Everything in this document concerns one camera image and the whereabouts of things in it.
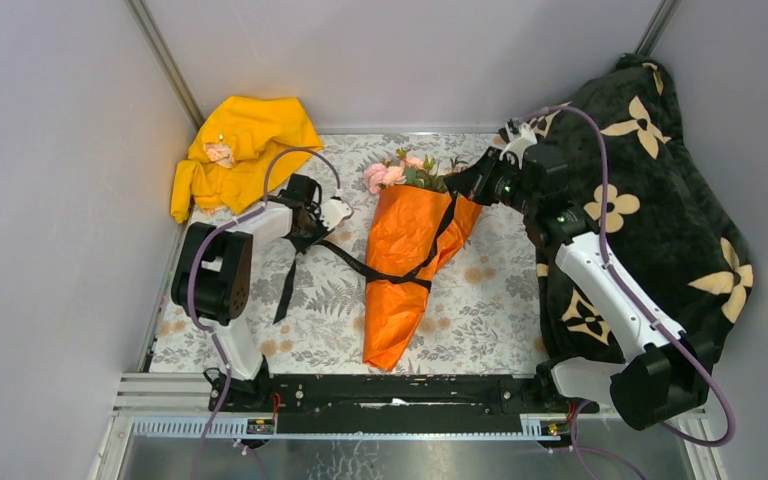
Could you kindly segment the pink fake flower bunch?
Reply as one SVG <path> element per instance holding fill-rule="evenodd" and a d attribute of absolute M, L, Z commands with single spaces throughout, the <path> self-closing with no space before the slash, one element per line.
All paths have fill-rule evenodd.
<path fill-rule="evenodd" d="M 448 159 L 437 159 L 429 155 L 418 157 L 404 148 L 397 149 L 396 156 L 402 171 L 395 181 L 396 185 L 408 185 L 437 193 L 447 193 L 445 179 L 462 172 L 468 166 L 459 156 Z"/>

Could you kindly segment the orange wrapping paper sheet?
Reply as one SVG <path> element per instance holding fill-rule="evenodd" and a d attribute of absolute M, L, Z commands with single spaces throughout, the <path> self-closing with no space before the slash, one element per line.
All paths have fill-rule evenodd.
<path fill-rule="evenodd" d="M 466 244 L 482 206 L 412 186 L 379 194 L 369 229 L 363 362 L 392 370 L 425 314 L 432 281 Z"/>

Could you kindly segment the pink fake flower stem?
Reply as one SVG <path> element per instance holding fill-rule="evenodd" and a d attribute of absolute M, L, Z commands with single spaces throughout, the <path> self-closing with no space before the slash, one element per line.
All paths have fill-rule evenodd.
<path fill-rule="evenodd" d="M 363 173 L 363 184 L 371 194 L 379 194 L 383 189 L 404 181 L 404 167 L 401 165 L 374 163 Z"/>

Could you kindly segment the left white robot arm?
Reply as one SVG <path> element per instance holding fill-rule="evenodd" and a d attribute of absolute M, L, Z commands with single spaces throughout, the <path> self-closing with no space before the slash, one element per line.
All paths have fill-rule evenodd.
<path fill-rule="evenodd" d="M 278 194 L 267 197 L 264 207 L 219 226 L 194 222 L 185 231 L 171 300 L 211 336 L 221 370 L 235 380 L 232 398 L 245 410 L 264 407 L 271 388 L 258 376 L 264 360 L 251 328 L 240 318 L 250 294 L 255 250 L 279 239 L 326 235 L 320 214 L 324 199 L 318 182 L 293 174 Z"/>

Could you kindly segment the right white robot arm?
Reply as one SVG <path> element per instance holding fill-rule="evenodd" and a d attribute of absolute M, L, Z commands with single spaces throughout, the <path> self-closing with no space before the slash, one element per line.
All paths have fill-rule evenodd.
<path fill-rule="evenodd" d="M 537 144 L 515 153 L 489 147 L 445 184 L 452 196 L 521 213 L 529 239 L 594 306 L 621 348 L 621 364 L 577 354 L 539 365 L 533 386 L 539 407 L 557 412 L 572 399 L 590 400 L 644 430 L 706 403 L 713 342 L 687 333 L 624 268 L 573 199 L 559 149 Z"/>

